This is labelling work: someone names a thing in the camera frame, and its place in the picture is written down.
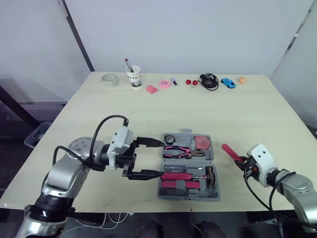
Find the tool kit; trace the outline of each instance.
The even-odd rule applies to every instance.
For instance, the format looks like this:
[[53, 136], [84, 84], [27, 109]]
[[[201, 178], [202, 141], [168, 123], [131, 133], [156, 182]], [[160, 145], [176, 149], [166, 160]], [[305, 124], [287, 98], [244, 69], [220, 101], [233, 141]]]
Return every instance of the tool kit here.
[[164, 135], [164, 174], [158, 182], [158, 198], [220, 201], [219, 181], [209, 135], [182, 133]]

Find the black cable coil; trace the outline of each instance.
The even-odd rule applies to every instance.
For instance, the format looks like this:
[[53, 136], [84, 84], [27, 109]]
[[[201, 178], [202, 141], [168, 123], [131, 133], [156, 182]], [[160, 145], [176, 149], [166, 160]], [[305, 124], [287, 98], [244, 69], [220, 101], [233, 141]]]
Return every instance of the black cable coil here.
[[212, 73], [201, 74], [199, 78], [202, 80], [199, 82], [209, 91], [214, 91], [219, 86], [217, 76]]

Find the table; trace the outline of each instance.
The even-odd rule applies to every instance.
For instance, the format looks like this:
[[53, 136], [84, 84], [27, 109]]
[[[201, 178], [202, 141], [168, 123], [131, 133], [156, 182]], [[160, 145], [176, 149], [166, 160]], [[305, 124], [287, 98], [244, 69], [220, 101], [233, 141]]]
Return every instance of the table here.
[[[191, 128], [193, 133], [209, 134], [213, 141], [214, 164], [220, 183], [220, 202], [175, 201], [157, 198], [158, 178], [133, 181], [121, 176], [122, 170], [106, 168], [90, 171], [73, 206], [77, 212], [184, 212], [193, 211], [262, 211], [262, 205], [248, 191], [239, 170], [222, 150], [229, 144], [239, 155], [262, 143], [273, 155], [279, 169], [285, 168], [307, 176], [317, 187], [317, 143], [297, 114], [263, 75], [245, 75], [245, 84], [237, 83], [241, 75], [218, 75], [236, 82], [235, 89], [220, 83], [210, 92], [201, 85], [191, 88], [189, 74], [142, 74], [141, 88], [131, 88], [125, 73], [116, 88], [105, 88], [101, 77], [105, 72], [92, 72], [80, 89], [33, 150], [1, 198], [0, 207], [23, 209], [34, 204], [40, 194], [42, 180], [52, 166], [54, 148], [67, 146], [81, 136], [92, 136], [99, 122], [114, 114], [129, 118], [134, 136], [161, 139], [165, 132]], [[145, 88], [163, 79], [176, 78], [177, 86], [158, 88], [150, 94]], [[109, 120], [98, 139], [106, 143], [122, 124]], [[137, 148], [135, 171], [159, 170], [162, 148]], [[264, 201], [270, 188], [249, 179], [251, 187]], [[274, 195], [275, 209], [292, 209], [280, 194]]]

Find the white wall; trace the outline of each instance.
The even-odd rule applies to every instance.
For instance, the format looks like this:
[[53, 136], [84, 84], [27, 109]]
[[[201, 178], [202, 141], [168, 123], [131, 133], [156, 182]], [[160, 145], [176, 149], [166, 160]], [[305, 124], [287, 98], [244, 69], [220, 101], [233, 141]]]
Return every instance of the white wall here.
[[271, 76], [312, 0], [66, 0], [97, 71]]
[[271, 80], [303, 122], [317, 128], [316, 5]]
[[88, 74], [56, 0], [0, 1], [0, 85], [17, 101], [68, 101]]

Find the pliers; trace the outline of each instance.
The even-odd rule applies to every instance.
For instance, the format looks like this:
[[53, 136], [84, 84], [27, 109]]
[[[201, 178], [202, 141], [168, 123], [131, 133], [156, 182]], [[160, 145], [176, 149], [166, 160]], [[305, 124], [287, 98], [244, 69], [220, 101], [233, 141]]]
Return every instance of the pliers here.
[[169, 159], [190, 159], [191, 157], [202, 157], [205, 156], [204, 151], [201, 150], [191, 150], [189, 147], [182, 147], [177, 145], [165, 146], [164, 150], [180, 150], [185, 153], [179, 155], [167, 155], [163, 154], [163, 158]]

